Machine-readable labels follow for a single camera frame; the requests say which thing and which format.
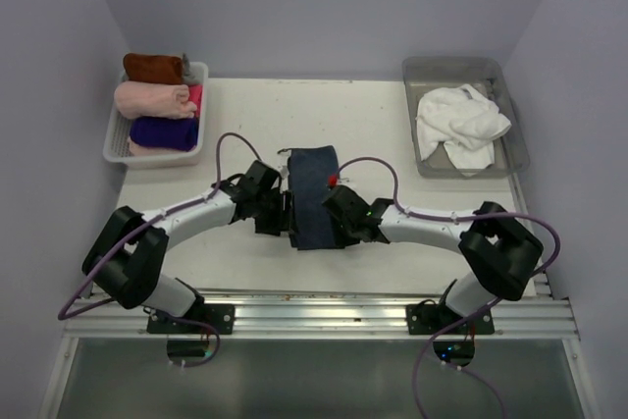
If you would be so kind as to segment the blue grey towel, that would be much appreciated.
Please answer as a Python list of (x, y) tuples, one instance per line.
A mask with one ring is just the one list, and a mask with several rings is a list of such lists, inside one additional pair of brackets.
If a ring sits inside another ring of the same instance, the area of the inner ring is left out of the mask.
[(284, 148), (287, 159), (288, 190), (292, 193), (293, 225), (290, 244), (297, 250), (341, 249), (337, 225), (323, 206), (329, 177), (339, 167), (335, 148)]

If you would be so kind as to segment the brown rust towel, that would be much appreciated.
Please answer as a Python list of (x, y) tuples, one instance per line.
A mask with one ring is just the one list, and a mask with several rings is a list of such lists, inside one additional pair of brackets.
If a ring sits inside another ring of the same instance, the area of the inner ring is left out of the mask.
[(128, 53), (123, 58), (123, 67), (131, 81), (183, 84), (183, 59), (178, 56)]

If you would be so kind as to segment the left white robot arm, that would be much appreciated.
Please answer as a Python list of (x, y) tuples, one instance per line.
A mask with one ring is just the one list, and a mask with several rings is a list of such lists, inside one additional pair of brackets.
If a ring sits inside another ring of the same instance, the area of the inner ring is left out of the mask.
[(247, 219), (254, 221), (258, 234), (287, 234), (293, 229), (292, 201), (292, 192), (282, 189), (280, 173), (256, 160), (245, 173), (213, 183), (182, 203), (144, 212), (118, 208), (81, 269), (122, 307), (161, 311), (179, 331), (193, 333), (203, 324), (203, 298), (162, 273), (167, 252), (204, 232)]

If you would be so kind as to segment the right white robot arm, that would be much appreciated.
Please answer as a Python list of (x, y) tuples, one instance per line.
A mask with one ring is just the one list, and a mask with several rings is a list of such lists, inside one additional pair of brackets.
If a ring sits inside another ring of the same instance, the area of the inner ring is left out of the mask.
[(347, 236), (362, 242), (418, 243), (461, 255), (470, 273), (445, 291), (437, 320), (443, 330), (459, 333), (472, 314), (496, 298), (522, 298), (543, 244), (503, 207), (485, 202), (460, 214), (428, 213), (378, 198), (367, 203), (345, 185), (332, 188), (323, 207)]

